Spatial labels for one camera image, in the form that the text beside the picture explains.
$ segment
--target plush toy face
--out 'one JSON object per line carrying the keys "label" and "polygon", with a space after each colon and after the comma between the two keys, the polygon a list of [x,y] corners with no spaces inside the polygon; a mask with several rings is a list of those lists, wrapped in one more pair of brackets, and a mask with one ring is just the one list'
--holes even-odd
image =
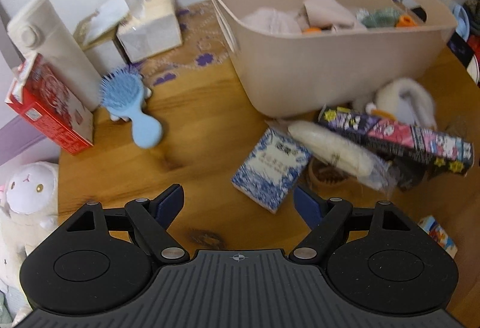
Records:
{"label": "plush toy face", "polygon": [[55,191],[56,175],[45,165],[34,163],[21,168],[5,186],[10,210],[32,214],[45,208]]}

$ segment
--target crosshair symbol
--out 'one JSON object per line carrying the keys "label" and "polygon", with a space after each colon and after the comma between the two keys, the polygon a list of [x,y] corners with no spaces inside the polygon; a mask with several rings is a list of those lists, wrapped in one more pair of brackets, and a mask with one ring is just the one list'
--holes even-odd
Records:
{"label": "crosshair symbol", "polygon": [[247,256],[242,255],[242,254],[236,254],[234,256],[231,256],[233,260],[236,260],[237,262],[241,262],[243,259],[246,259]]}

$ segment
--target hairbrush handle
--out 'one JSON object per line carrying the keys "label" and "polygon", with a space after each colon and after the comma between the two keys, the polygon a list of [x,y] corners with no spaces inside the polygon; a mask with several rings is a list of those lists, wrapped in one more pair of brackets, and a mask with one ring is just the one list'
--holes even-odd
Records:
{"label": "hairbrush handle", "polygon": [[131,118],[131,135],[140,148],[152,148],[162,139],[162,124],[141,110],[129,113]]}

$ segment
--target purple strip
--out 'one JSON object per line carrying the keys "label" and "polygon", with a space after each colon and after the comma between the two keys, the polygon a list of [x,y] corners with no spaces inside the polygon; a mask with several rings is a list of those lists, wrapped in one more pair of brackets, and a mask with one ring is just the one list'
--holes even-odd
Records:
{"label": "purple strip", "polygon": [[45,138],[21,116],[16,116],[0,129],[0,166]]}

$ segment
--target beige plastic bin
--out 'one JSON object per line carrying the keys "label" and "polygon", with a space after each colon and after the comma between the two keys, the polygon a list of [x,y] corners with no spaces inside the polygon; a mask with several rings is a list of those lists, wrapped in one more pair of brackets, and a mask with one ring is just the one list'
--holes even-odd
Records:
{"label": "beige plastic bin", "polygon": [[[375,10],[392,0],[337,0]],[[457,22],[438,0],[414,0],[425,25],[367,32],[275,35],[240,18],[260,7],[299,10],[303,0],[213,0],[237,75],[252,105],[270,117],[287,117],[338,104],[401,76],[421,75],[449,40]]]}

